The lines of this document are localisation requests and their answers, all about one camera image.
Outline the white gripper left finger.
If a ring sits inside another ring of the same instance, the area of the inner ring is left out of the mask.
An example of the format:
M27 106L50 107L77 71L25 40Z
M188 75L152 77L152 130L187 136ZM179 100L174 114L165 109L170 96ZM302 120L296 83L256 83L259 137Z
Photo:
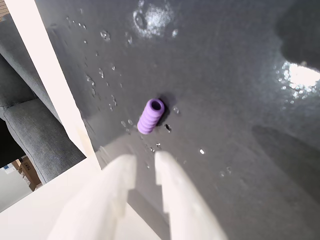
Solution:
M135 188L137 158L123 154L101 172L63 207L49 240L112 240L125 215L129 190Z

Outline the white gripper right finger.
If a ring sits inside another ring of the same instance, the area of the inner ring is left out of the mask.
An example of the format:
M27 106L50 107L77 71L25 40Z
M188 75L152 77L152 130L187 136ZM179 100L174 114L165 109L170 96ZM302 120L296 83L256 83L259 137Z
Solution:
M156 184L161 186L163 212L169 216L172 240L226 240L216 216L167 151L154 155Z

